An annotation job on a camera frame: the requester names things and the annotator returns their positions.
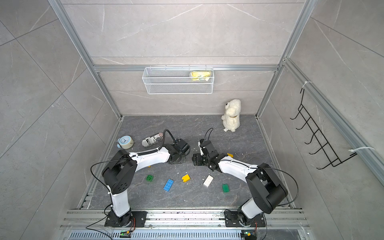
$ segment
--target small yellow block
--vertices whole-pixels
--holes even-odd
[[[186,181],[189,181],[191,178],[189,177],[189,175],[185,175],[181,178],[183,180],[183,182],[186,182]]]

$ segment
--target white wire basket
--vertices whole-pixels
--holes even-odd
[[[209,77],[191,77],[192,71],[210,71]],[[212,67],[180,66],[149,67],[143,73],[148,94],[208,94],[214,88]]]

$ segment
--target dark green lego brick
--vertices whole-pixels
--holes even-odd
[[[228,184],[223,184],[223,192],[229,192]]]
[[[153,176],[152,176],[152,175],[148,175],[148,176],[147,176],[147,181],[148,181],[148,182],[152,182],[152,180],[153,180]]]

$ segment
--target clock face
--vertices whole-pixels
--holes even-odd
[[[131,138],[129,136],[124,136],[120,139],[120,143],[125,144],[125,143],[129,142],[130,140],[131,140]]]

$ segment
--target wall hook rack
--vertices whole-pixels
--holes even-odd
[[[328,140],[327,140],[327,138],[325,137],[324,133],[323,133],[323,132],[320,130],[320,128],[317,126],[317,123],[315,122],[315,120],[314,120],[314,119],[312,118],[312,116],[309,114],[309,112],[307,111],[307,109],[305,109],[305,107],[304,107],[304,105],[303,105],[303,97],[304,97],[304,89],[303,89],[303,88],[300,90],[300,93],[302,94],[302,95],[301,95],[301,102],[300,102],[299,107],[297,108],[297,110],[298,110],[299,112],[297,113],[297,115],[296,115],[294,118],[291,118],[291,120],[295,120],[299,115],[301,115],[301,116],[303,117],[303,119],[305,120],[305,123],[304,123],[304,125],[303,125],[301,128],[296,128],[296,129],[297,129],[297,130],[301,130],[301,129],[303,129],[303,127],[305,127],[305,125],[308,125],[308,127],[309,127],[310,130],[312,131],[312,137],[311,137],[311,140],[310,140],[309,142],[304,142],[304,143],[307,144],[307,145],[308,145],[308,144],[311,144],[313,138],[315,138],[315,139],[317,140],[317,142],[319,143],[320,148],[319,148],[316,152],[314,152],[314,153],[310,153],[310,152],[309,152],[309,154],[310,154],[310,155],[314,155],[314,154],[318,153],[320,150],[323,150],[325,156],[327,156],[327,159],[328,159],[329,163],[328,163],[325,167],[321,167],[321,168],[318,168],[318,167],[317,167],[317,169],[321,170],[321,169],[326,168],[326,167],[329,166],[329,165],[332,165],[332,167],[336,167],[337,165],[340,165],[340,164],[342,164],[343,162],[347,161],[348,159],[350,159],[350,158],[356,156],[357,153],[354,152],[354,153],[352,153],[352,154],[349,156],[349,158],[347,158],[347,159],[345,159],[345,160],[341,160],[341,159],[339,158],[339,156],[337,155],[337,153],[333,150],[333,147],[331,146],[331,144],[328,142]],[[303,111],[303,110],[304,110],[304,111],[307,113],[307,115],[309,116],[308,119],[305,119],[304,115],[302,114],[302,111]],[[316,128],[315,128],[315,129],[313,129],[313,128],[309,125],[309,123],[308,123],[308,121],[311,120],[311,119],[312,119],[312,121],[314,122],[314,124],[316,125]],[[316,136],[316,133],[317,133],[317,132],[320,132],[321,135],[323,136],[323,138],[325,139],[326,143],[325,143],[324,145],[322,145],[322,144],[320,143],[318,137]],[[327,152],[325,151],[324,147],[327,146],[327,145],[331,148],[331,150],[332,150],[333,153],[335,154],[335,156],[336,156],[336,159],[335,159],[335,160],[332,160],[332,161],[331,161],[331,159],[329,158]]]

